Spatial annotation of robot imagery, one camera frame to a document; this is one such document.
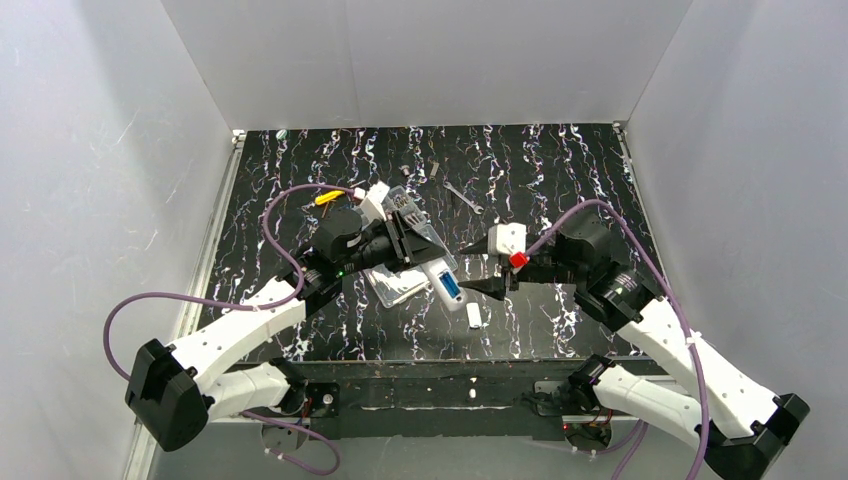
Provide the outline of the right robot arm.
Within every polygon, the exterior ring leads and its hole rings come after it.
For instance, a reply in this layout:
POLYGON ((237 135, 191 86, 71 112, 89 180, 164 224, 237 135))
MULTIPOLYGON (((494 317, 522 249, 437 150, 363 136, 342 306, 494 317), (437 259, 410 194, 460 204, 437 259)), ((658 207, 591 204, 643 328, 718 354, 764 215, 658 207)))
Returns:
POLYGON ((777 394, 742 373, 684 329, 656 282, 629 261, 624 240, 590 211, 567 220, 534 253, 522 224, 500 224, 465 253, 497 258, 497 276, 468 287, 502 300, 523 283, 571 284, 581 313, 638 346, 677 383, 670 390, 594 355, 557 393, 547 410, 608 408, 633 415, 695 449, 723 479, 760 479, 809 414, 793 393, 777 394))

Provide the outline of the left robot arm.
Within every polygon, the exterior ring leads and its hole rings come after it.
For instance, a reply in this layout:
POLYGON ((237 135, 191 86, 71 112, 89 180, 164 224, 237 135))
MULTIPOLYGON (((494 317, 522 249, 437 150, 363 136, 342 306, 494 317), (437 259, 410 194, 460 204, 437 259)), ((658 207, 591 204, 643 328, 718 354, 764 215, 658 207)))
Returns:
POLYGON ((277 333, 318 313, 347 276, 384 266, 398 273, 440 260, 447 251, 398 214, 363 224, 355 210, 323 220, 296 262, 254 296, 199 331, 168 345, 152 339, 136 353, 125 402, 166 452, 187 445, 212 420, 283 404, 298 377, 281 360, 232 366, 277 333))

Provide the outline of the white remote control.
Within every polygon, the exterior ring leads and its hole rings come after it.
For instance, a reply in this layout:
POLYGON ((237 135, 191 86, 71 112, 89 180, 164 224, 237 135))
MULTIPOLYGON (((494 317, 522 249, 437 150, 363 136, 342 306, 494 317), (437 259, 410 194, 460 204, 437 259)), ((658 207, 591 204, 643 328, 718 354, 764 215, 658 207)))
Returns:
POLYGON ((445 260, 432 260, 421 268, 434 292, 450 312, 459 311, 465 306, 467 295, 445 260))

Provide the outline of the blue battery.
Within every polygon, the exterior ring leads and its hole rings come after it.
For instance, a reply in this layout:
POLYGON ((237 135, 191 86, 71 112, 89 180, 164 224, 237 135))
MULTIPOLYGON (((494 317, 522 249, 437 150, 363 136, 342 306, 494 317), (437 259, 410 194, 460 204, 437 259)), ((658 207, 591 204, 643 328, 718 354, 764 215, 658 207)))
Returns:
POLYGON ((443 285, 445 292, 452 301, 460 301, 462 290, 452 272, 446 271, 439 276, 439 281, 443 285))

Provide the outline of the white battery cover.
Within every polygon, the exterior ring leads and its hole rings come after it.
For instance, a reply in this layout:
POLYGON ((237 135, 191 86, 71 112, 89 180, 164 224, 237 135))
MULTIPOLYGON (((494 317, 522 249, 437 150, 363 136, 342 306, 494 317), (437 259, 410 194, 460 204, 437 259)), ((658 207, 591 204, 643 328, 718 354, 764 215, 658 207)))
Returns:
POLYGON ((479 329, 482 327, 482 316, 479 304, 476 302, 467 303, 465 305, 468 327, 470 329, 479 329))

